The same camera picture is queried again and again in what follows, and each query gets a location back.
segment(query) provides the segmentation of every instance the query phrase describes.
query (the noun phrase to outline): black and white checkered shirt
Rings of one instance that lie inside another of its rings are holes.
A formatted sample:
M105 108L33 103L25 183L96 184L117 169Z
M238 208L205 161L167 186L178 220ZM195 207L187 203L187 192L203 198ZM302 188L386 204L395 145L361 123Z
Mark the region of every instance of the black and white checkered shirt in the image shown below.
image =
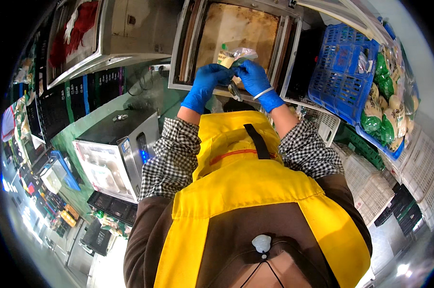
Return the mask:
M143 166L140 199L150 196L173 199L176 192L191 184L201 143L198 130L199 126L179 118L166 118L161 138L153 146L156 156ZM313 179L343 174L338 154L324 145L308 120L292 128L281 139L278 149L286 167L303 171Z

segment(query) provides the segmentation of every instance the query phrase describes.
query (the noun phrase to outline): bracelet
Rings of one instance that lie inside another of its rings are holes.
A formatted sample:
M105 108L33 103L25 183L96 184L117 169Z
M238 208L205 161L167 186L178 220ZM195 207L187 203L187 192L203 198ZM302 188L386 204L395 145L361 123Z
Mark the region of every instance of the bracelet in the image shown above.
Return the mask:
M270 88L268 88L268 89L266 89L266 90L263 90L262 92L260 92L259 94L257 94L257 95L254 97L254 100L257 99L258 97L262 96L263 94L267 93L268 91L273 90L273 89L275 89L275 88L270 87Z

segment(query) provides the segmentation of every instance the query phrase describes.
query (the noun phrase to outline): yellow vest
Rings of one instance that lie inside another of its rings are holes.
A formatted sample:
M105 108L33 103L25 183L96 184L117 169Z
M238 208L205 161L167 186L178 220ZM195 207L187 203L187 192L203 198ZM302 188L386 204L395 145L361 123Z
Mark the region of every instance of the yellow vest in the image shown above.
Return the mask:
M244 129L252 124L273 160L259 160ZM341 288L353 288L370 266L370 255L348 213L327 198L303 172L282 164L278 135L255 111L201 116L202 140L193 183L174 198L154 286L195 287L209 219L234 209L296 202Z

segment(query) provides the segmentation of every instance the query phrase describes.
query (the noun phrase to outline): blue glove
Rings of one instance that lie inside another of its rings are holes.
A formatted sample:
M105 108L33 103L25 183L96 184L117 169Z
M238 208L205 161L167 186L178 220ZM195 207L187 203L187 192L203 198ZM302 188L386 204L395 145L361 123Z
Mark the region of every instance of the blue glove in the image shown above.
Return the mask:
M271 87L265 69L253 61L246 60L239 67L233 67L232 70L236 76L241 78L244 88L253 97ZM268 113L284 104L284 101L275 90L268 91L257 99Z
M181 106L202 114L217 84L228 86L235 73L220 64L208 64L198 69L193 87Z

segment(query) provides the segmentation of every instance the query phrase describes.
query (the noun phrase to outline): red cloth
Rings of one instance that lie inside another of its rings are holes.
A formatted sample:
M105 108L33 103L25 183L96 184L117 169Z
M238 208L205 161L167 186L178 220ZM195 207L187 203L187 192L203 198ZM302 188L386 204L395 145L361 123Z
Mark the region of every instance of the red cloth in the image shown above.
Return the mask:
M64 41L66 25L55 35L51 53L49 54L51 66L60 66L66 61L68 55L78 49L80 43L82 45L84 33L94 26L98 3L99 1L85 2L78 7L78 18L71 30L70 44Z

